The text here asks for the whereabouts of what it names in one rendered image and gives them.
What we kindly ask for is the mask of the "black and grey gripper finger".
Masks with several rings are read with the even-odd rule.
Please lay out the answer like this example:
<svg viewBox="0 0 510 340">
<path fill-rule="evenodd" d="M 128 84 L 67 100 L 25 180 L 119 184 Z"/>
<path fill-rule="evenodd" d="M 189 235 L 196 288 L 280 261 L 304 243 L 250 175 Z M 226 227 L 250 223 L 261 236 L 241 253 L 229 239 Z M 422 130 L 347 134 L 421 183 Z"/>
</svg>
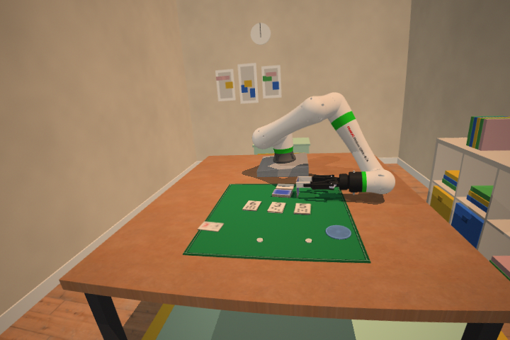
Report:
<svg viewBox="0 0 510 340">
<path fill-rule="evenodd" d="M 299 182 L 318 182 L 327 179 L 335 179 L 334 175 L 314 175 L 314 176 L 299 176 Z"/>
<path fill-rule="evenodd" d="M 296 188 L 312 188 L 312 190 L 334 190 L 336 184 L 327 183 L 335 181 L 335 178 L 318 182 L 296 182 Z"/>
</svg>

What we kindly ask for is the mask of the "light blue round disc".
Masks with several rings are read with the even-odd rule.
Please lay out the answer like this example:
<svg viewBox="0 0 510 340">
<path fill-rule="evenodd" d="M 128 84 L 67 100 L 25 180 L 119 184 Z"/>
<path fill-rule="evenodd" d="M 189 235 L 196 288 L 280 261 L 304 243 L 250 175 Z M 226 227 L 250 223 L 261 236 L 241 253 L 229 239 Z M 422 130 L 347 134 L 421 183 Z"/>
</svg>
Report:
<svg viewBox="0 0 510 340">
<path fill-rule="evenodd" d="M 326 228 L 326 234 L 333 239 L 347 239 L 351 236 L 351 231 L 345 226 L 332 225 Z"/>
</svg>

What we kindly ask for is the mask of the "blue playing card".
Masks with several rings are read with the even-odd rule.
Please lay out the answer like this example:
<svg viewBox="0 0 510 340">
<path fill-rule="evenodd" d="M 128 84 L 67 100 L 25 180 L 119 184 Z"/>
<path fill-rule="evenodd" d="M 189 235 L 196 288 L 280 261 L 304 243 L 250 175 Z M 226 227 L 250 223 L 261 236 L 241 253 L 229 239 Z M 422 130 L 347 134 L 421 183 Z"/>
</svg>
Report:
<svg viewBox="0 0 510 340">
<path fill-rule="evenodd" d="M 272 195 L 290 196 L 292 190 L 274 189 Z"/>
</svg>

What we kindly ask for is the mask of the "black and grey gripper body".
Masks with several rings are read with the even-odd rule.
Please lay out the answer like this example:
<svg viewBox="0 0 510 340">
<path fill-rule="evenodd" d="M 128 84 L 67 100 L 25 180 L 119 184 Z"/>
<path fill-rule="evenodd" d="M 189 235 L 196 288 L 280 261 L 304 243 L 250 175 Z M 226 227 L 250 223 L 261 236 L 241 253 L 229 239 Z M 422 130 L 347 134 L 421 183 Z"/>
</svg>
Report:
<svg viewBox="0 0 510 340">
<path fill-rule="evenodd" d="M 348 174 L 339 174 L 339 177 L 335 177 L 335 181 L 328 181 L 327 183 L 336 184 L 335 187 L 339 187 L 339 190 L 348 190 Z"/>
</svg>

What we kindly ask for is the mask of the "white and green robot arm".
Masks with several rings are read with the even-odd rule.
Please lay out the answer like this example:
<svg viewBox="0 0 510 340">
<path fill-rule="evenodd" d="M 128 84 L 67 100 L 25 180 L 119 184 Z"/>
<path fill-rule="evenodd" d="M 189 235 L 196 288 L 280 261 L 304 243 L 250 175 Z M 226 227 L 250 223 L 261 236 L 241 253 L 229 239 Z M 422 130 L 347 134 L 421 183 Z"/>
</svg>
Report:
<svg viewBox="0 0 510 340">
<path fill-rule="evenodd" d="M 327 118 L 361 170 L 349 172 L 349 192 L 353 195 L 357 192 L 389 193 L 395 187 L 395 178 L 391 172 L 384 170 L 376 159 L 351 108 L 340 93 L 307 98 L 287 115 L 256 129 L 252 142 L 259 149 L 273 147 L 274 163 L 290 163 L 296 160 L 292 133 Z"/>
</svg>

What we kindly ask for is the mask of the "green card cloth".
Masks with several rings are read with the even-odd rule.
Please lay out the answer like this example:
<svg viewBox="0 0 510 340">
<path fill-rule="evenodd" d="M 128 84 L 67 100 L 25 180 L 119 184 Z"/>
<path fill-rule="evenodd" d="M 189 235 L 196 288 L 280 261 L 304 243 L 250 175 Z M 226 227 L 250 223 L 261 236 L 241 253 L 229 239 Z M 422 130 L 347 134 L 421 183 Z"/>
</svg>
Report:
<svg viewBox="0 0 510 340">
<path fill-rule="evenodd" d="M 277 185 L 231 185 L 208 222 L 224 223 L 219 232 L 201 230 L 190 253 L 306 259 L 365 260 L 339 189 L 312 190 L 296 185 L 290 198 L 272 197 Z M 242 210 L 249 200 L 257 211 Z M 283 213 L 268 212 L 272 202 L 286 203 Z M 310 215 L 294 214 L 296 203 L 311 204 Z M 347 239 L 333 239 L 326 228 L 341 225 Z M 262 238 L 262 242 L 257 242 Z M 311 239 L 311 243 L 305 240 Z"/>
</svg>

